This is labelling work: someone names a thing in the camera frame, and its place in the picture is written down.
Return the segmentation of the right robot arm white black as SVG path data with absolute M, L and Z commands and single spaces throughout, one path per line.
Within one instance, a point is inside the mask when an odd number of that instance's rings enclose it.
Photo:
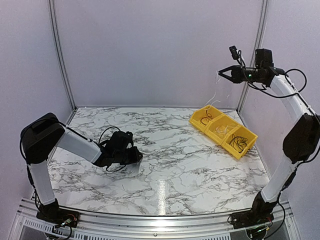
M 247 85 L 265 95 L 282 101 L 294 122 L 292 129 L 283 140 L 283 156 L 268 184 L 257 193 L 247 211 L 230 215 L 230 222 L 239 228 L 248 223 L 258 224 L 272 215 L 280 196 L 294 180 L 298 168 L 312 162 L 320 152 L 320 117 L 301 95 L 289 77 L 289 70 L 274 66 L 272 51 L 265 48 L 255 50 L 255 66 L 247 67 L 241 50 L 230 46 L 229 51 L 237 65 L 218 71 L 218 75 L 234 84 Z

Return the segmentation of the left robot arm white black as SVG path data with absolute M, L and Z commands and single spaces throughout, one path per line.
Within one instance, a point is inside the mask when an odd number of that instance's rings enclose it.
M 134 145 L 133 133 L 119 128 L 109 139 L 96 142 L 60 122 L 52 112 L 27 125 L 20 133 L 20 154 L 27 165 L 38 210 L 53 223 L 60 222 L 64 216 L 48 171 L 47 161 L 54 148 L 70 152 L 99 168 L 133 165 L 143 158 Z

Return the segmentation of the yellow bin left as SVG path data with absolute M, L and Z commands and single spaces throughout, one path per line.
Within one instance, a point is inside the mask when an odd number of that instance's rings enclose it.
M 206 105 L 196 110 L 190 117 L 189 123 L 197 130 L 204 133 L 205 129 L 216 118 L 222 116 L 224 113 L 212 105 Z

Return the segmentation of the yellow bin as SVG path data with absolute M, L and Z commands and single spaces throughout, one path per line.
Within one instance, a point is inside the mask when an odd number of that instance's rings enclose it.
M 239 160 L 253 147 L 257 138 L 255 133 L 240 125 L 227 134 L 221 146 Z
M 227 134 L 238 126 L 240 126 L 240 124 L 237 121 L 224 114 L 210 122 L 204 134 L 216 144 L 221 145 L 227 137 Z
M 222 116 L 224 113 L 212 105 L 206 105 L 196 110 L 190 117 L 189 123 L 197 130 L 204 133 L 205 129 L 216 118 Z

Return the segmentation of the yellow bin middle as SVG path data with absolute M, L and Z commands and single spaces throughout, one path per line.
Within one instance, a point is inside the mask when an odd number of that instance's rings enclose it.
M 216 144 L 221 145 L 227 137 L 227 134 L 238 126 L 240 126 L 240 124 L 237 121 L 224 114 L 210 122 L 204 134 Z

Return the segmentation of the yellow bin right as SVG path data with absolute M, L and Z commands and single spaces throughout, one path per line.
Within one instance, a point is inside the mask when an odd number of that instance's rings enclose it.
M 253 147 L 257 138 L 255 133 L 240 125 L 227 134 L 221 146 L 239 160 Z

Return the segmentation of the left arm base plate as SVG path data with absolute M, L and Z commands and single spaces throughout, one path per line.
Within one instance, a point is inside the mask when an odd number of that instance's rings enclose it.
M 72 227 L 78 225 L 80 213 L 78 211 L 60 208 L 59 206 L 40 206 L 40 211 L 37 212 L 36 218 L 53 223 L 58 227 Z

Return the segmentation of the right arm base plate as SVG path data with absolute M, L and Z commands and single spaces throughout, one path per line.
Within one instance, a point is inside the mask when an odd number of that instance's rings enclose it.
M 247 228 L 264 223 L 270 223 L 274 220 L 272 213 L 255 216 L 248 211 L 234 212 L 229 215 L 227 222 L 233 226 L 234 229 Z

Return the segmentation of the aluminium front rail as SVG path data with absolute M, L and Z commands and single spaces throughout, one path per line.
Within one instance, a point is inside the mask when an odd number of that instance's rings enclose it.
M 267 240 L 300 240 L 301 236 L 288 202 L 273 211 L 274 219 L 265 224 L 235 229 L 230 223 L 231 212 L 184 216 L 137 216 L 78 212 L 73 229 L 54 229 L 54 224 L 36 217 L 37 208 L 31 199 L 19 204 L 10 240 L 46 240 L 49 237 L 72 240 L 248 240 L 254 233 L 266 231 Z

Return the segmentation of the left aluminium frame post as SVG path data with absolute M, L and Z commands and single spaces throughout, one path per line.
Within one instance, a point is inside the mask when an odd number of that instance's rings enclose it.
M 48 12 L 49 12 L 49 19 L 51 24 L 51 30 L 53 34 L 53 43 L 55 47 L 55 52 L 57 56 L 57 62 L 60 70 L 60 74 L 62 77 L 63 86 L 65 89 L 65 93 L 72 111 L 77 110 L 77 105 L 72 93 L 71 83 L 68 76 L 67 67 L 64 60 L 60 33 L 58 28 L 58 19 L 56 14 L 56 4 L 54 0 L 48 0 Z

